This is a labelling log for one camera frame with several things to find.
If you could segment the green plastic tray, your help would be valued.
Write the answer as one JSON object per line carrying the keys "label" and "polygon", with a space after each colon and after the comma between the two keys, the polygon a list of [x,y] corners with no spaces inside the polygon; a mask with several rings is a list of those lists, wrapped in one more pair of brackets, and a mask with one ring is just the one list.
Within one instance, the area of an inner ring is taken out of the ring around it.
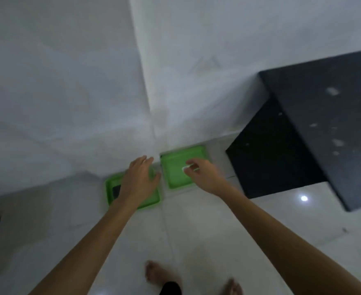
{"label": "green plastic tray", "polygon": [[[107,199],[108,206],[110,206],[115,199],[119,197],[122,179],[125,172],[120,172],[111,175],[104,181],[104,190]],[[152,192],[152,194],[143,201],[138,210],[152,207],[161,202],[161,196],[158,187]]]}
{"label": "green plastic tray", "polygon": [[206,147],[195,145],[160,156],[163,177],[169,189],[176,190],[193,185],[192,179],[184,173],[184,168],[188,167],[186,161],[192,158],[208,159]]}

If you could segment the black stone counter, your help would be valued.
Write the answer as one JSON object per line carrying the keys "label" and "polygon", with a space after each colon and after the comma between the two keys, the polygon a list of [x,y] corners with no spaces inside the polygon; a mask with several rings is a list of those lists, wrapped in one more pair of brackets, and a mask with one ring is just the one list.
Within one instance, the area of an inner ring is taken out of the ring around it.
{"label": "black stone counter", "polygon": [[361,51],[260,71],[268,98],[226,149],[250,199],[328,182],[361,208]]}

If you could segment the person's left foot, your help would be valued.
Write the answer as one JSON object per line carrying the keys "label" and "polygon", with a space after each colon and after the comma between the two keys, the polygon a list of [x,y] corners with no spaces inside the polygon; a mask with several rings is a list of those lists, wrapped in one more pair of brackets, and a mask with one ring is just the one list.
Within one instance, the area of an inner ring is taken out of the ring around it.
{"label": "person's left foot", "polygon": [[152,260],[145,263],[144,275],[147,282],[157,287],[163,287],[165,283],[170,282],[177,283],[180,288],[183,287],[182,280],[177,273]]}

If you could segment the person's left hand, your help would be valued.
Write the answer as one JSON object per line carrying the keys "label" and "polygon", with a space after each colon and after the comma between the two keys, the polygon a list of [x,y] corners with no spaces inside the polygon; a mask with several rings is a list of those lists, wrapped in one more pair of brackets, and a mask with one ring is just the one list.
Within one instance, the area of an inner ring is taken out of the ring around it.
{"label": "person's left hand", "polygon": [[151,186],[149,171],[153,162],[153,157],[144,155],[130,163],[122,179],[118,200],[138,208],[152,194],[157,188]]}

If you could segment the person's foot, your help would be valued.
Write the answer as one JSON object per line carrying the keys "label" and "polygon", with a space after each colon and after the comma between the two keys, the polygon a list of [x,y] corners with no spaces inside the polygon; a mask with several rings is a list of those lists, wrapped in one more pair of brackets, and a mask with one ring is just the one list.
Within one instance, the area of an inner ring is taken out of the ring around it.
{"label": "person's foot", "polygon": [[234,278],[230,278],[224,284],[220,295],[243,295],[243,289]]}
{"label": "person's foot", "polygon": [[145,263],[144,275],[147,282],[157,287],[163,287],[165,283],[170,282],[177,283],[180,288],[183,287],[182,280],[177,273],[152,260]]}

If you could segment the person's black trouser leg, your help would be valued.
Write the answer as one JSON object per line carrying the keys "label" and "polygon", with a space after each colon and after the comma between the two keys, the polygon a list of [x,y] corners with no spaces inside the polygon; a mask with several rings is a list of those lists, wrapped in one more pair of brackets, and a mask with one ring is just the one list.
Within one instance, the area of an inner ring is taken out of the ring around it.
{"label": "person's black trouser leg", "polygon": [[182,289],[176,282],[166,282],[159,295],[182,295]]}

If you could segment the person's left forearm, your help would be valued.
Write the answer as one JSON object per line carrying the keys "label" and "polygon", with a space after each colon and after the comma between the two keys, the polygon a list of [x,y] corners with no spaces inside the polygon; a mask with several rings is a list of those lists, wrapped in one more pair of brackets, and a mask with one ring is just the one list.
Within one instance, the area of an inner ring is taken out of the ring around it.
{"label": "person's left forearm", "polygon": [[116,199],[99,222],[28,295],[88,295],[115,242],[139,203]]}

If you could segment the person's right forearm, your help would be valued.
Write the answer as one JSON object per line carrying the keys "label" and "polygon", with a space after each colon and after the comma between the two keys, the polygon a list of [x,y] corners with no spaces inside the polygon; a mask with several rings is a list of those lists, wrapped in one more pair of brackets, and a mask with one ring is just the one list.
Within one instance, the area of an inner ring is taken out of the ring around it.
{"label": "person's right forearm", "polygon": [[216,191],[294,295],[361,295],[361,282],[229,184]]}

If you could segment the person's right hand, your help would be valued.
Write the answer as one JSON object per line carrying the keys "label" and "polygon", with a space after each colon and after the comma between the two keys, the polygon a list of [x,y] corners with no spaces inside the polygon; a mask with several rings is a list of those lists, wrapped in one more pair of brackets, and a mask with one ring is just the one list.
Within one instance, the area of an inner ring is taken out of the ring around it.
{"label": "person's right hand", "polygon": [[231,190],[231,185],[219,172],[218,168],[209,160],[203,158],[192,158],[186,161],[189,168],[199,168],[199,176],[192,180],[199,188],[207,193],[221,197]]}

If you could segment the person's right foot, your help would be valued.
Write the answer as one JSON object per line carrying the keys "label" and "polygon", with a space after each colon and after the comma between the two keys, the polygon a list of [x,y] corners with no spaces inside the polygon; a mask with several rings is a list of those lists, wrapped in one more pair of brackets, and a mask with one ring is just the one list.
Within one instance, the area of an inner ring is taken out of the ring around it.
{"label": "person's right foot", "polygon": [[224,284],[220,295],[243,295],[243,289],[234,278],[230,278]]}

